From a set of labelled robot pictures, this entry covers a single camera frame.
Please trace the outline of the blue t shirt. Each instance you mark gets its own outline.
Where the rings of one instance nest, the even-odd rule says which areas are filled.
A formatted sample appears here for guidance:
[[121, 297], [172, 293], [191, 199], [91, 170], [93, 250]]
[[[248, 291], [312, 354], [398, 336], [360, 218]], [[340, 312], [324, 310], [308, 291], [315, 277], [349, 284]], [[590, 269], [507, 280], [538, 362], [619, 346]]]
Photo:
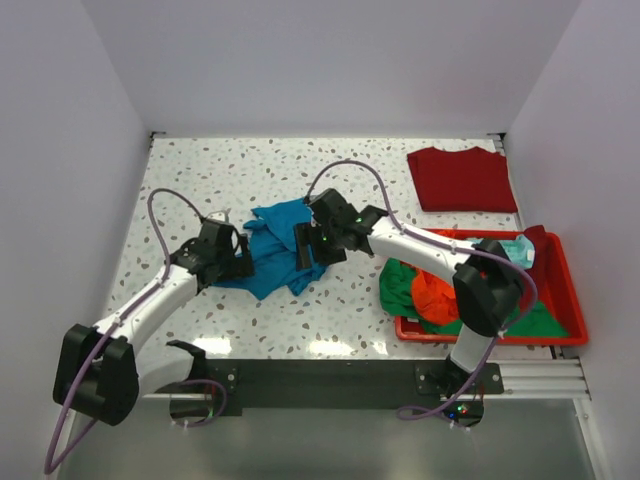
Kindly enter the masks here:
[[327, 271], [313, 261], [308, 269], [296, 269], [296, 239], [294, 227], [311, 220], [311, 211], [302, 198], [280, 202], [268, 207], [252, 209], [254, 218], [243, 228], [250, 233], [249, 249], [254, 275], [215, 283], [216, 287], [250, 292], [257, 300], [264, 300], [274, 291], [286, 286], [299, 296]]

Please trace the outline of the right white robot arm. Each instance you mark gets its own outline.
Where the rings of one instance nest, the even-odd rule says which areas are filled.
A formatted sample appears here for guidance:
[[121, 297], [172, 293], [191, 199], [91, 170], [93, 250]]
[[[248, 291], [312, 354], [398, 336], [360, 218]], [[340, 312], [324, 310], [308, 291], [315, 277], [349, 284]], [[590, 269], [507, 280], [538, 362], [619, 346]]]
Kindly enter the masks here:
[[495, 240], [473, 243], [447, 238], [399, 222], [387, 209], [356, 208], [335, 189], [308, 195], [311, 221], [295, 227], [298, 266], [331, 265], [347, 251], [392, 258], [429, 273], [454, 289], [462, 322], [448, 354], [448, 386], [469, 392], [480, 368], [506, 328], [525, 291], [525, 271], [512, 263]]

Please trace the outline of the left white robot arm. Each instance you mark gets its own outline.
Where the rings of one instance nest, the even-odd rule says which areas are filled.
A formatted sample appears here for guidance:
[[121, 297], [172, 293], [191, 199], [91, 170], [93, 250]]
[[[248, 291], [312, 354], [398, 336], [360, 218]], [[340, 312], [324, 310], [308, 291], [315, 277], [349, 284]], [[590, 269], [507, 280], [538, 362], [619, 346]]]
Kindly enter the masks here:
[[249, 237], [225, 219], [204, 218], [199, 234], [170, 252], [162, 269], [122, 308], [92, 326], [65, 334], [53, 400], [115, 426], [133, 410], [140, 393], [136, 358], [154, 332], [209, 286], [254, 274]]

